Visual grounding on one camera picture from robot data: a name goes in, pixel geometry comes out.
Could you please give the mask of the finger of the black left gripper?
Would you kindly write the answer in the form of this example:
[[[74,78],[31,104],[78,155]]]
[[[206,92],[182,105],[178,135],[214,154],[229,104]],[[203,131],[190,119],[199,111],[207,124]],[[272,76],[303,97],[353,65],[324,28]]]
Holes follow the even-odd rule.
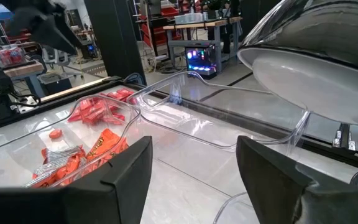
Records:
[[[36,42],[68,54],[76,54],[80,46],[63,14],[36,16],[31,22],[31,33]]]

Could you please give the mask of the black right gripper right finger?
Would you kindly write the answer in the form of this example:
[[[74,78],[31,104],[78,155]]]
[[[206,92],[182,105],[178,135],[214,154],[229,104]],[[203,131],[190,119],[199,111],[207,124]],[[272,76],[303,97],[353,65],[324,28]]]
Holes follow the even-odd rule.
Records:
[[[358,224],[358,184],[348,184],[239,136],[241,179],[260,224]]]

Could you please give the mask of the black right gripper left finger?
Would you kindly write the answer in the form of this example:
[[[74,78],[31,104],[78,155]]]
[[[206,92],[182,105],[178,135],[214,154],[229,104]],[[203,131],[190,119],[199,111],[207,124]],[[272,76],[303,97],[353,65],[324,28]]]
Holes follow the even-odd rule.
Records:
[[[0,224],[140,224],[152,157],[144,136],[66,187],[0,188]]]

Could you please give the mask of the orange Reese's candy pack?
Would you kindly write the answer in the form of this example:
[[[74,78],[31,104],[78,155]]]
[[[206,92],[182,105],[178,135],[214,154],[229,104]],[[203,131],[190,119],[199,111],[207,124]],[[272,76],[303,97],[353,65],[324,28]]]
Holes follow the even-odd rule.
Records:
[[[86,158],[82,154],[55,159],[37,168],[33,172],[32,180],[24,187],[50,187],[85,164]]]
[[[120,141],[121,137],[106,128],[100,134],[98,140],[86,155],[86,160],[91,162],[97,158],[100,162],[105,163],[125,151],[129,146],[126,138]]]
[[[51,149],[42,150],[44,157],[44,164],[42,165],[43,170],[58,169],[64,166],[70,157],[76,154],[84,154],[83,146],[73,146],[68,149],[61,151],[52,151]]]

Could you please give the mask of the clear plastic bin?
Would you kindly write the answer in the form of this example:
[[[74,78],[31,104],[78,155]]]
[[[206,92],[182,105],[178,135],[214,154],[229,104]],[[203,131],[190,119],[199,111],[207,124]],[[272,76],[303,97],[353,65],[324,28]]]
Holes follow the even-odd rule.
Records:
[[[288,128],[290,132],[280,138],[267,137],[184,108],[179,103],[185,98]],[[141,110],[146,122],[224,151],[234,150],[238,136],[267,146],[295,146],[311,115],[267,90],[208,83],[196,72],[181,72],[160,80],[134,93],[129,101]]]
[[[104,117],[94,125],[83,123],[83,117],[82,120],[68,122],[70,111],[79,108],[82,100],[92,98],[105,102],[104,109],[100,109],[105,111]],[[114,122],[113,113],[123,114],[125,121]],[[137,130],[140,116],[140,109],[133,105],[102,95],[91,95],[0,128],[0,188],[41,189],[24,186],[32,180],[33,172],[44,164],[43,149],[61,151],[82,145],[85,151],[82,155],[86,158],[106,128],[120,136],[120,141],[126,138],[128,146],[133,145],[141,137]],[[61,129],[63,135],[58,139],[50,139],[48,135],[54,129]],[[85,165],[50,187],[70,185],[105,163],[100,162],[99,158],[86,161]]]

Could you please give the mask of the office chair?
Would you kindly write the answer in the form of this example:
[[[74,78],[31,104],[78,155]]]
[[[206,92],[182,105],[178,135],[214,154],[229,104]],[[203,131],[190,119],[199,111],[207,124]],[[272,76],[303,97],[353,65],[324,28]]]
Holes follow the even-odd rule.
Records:
[[[42,58],[45,64],[50,65],[51,68],[53,68],[54,65],[61,67],[63,76],[68,78],[76,78],[79,76],[81,79],[84,79],[83,74],[65,71],[65,67],[70,64],[70,60],[66,52],[45,46],[42,48]]]

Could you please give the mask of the wooden side table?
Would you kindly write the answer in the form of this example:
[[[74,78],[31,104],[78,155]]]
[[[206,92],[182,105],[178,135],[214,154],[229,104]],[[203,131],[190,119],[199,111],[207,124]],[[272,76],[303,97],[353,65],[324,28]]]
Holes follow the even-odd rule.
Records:
[[[4,73],[9,76],[11,80],[25,80],[29,91],[33,95],[37,95],[40,98],[45,96],[39,79],[37,78],[39,75],[45,73],[45,67],[42,63],[35,61],[35,63],[31,65],[4,70]]]

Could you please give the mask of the clear box with red items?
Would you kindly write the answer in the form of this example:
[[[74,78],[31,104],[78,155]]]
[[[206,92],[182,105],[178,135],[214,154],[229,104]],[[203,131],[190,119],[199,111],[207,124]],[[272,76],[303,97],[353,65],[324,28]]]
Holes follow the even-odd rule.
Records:
[[[10,47],[0,50],[0,67],[19,65],[25,62],[24,52],[19,47]]]

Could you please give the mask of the black floor stand pole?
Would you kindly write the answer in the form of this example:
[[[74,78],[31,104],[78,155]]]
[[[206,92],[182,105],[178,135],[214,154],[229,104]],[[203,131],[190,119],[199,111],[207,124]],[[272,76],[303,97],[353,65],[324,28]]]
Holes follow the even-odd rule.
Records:
[[[107,75],[146,85],[127,0],[84,0]]]

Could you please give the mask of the computer tower with coloured lights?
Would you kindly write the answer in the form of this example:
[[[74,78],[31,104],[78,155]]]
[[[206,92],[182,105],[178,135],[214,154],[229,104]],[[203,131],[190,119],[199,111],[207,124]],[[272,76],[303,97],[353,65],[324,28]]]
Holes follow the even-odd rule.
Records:
[[[185,47],[187,70],[199,73],[205,80],[212,79],[217,75],[215,52],[213,44],[193,44]]]

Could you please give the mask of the wooden workbench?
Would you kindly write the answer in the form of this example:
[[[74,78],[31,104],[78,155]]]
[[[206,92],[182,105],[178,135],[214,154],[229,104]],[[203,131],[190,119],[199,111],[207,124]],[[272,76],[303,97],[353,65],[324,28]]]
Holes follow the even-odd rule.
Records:
[[[222,62],[226,59],[231,59],[237,55],[238,45],[239,45],[239,28],[241,27],[240,22],[242,17],[229,17],[225,19],[215,20],[215,21],[208,21],[208,22],[199,22],[199,23],[186,23],[186,24],[179,24],[179,25],[168,25],[163,26],[163,29],[166,31],[167,35],[167,49],[169,53],[169,57],[171,60],[172,65],[175,65],[175,47],[186,47],[187,45],[191,44],[192,42],[197,44],[214,44],[216,48],[215,60],[216,60],[216,73],[222,72]],[[234,49],[231,51],[230,54],[222,56],[221,53],[221,35],[220,35],[220,27],[226,26],[228,24],[232,25],[232,34],[233,34],[233,44]],[[204,28],[208,30],[210,27],[214,30],[214,39],[213,40],[174,40],[172,37],[172,31],[177,29],[200,29]]]

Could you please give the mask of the metal frame bracket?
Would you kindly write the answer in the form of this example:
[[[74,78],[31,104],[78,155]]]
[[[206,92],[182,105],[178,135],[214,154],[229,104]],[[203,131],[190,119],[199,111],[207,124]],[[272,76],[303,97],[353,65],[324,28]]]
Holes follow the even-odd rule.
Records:
[[[352,152],[356,151],[356,142],[352,140],[349,124],[340,124],[332,145],[335,148],[345,149]]]

